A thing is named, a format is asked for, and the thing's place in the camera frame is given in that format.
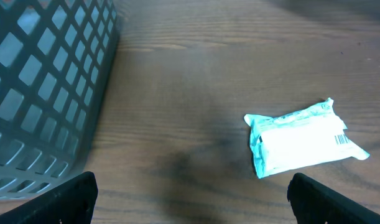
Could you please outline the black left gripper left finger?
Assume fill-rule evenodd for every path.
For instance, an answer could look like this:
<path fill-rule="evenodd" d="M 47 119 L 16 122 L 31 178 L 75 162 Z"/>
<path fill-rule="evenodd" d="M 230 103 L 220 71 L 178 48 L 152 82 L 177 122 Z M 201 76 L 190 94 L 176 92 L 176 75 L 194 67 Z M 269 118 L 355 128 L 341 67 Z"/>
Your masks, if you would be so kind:
<path fill-rule="evenodd" d="M 90 224 L 98 196 L 94 173 L 84 172 L 0 215 L 0 224 Z"/>

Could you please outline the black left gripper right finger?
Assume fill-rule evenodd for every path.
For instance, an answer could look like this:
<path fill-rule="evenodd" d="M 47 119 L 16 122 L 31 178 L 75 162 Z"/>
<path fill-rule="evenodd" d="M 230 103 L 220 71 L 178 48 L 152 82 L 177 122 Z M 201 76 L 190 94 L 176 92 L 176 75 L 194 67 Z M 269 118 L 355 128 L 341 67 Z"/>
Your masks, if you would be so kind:
<path fill-rule="evenodd" d="M 298 224 L 380 223 L 378 213 L 299 172 L 290 181 L 287 200 Z"/>

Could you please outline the teal white wipes pack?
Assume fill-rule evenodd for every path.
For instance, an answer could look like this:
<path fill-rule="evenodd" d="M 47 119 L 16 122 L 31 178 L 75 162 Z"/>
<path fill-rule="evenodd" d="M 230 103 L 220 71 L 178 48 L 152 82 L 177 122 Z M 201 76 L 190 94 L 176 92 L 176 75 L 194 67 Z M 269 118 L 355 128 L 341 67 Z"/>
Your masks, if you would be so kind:
<path fill-rule="evenodd" d="M 370 154 L 346 136 L 347 126 L 335 114 L 333 103 L 328 98 L 275 118 L 246 114 L 244 121 L 251 128 L 249 147 L 257 177 L 349 157 L 367 159 Z"/>

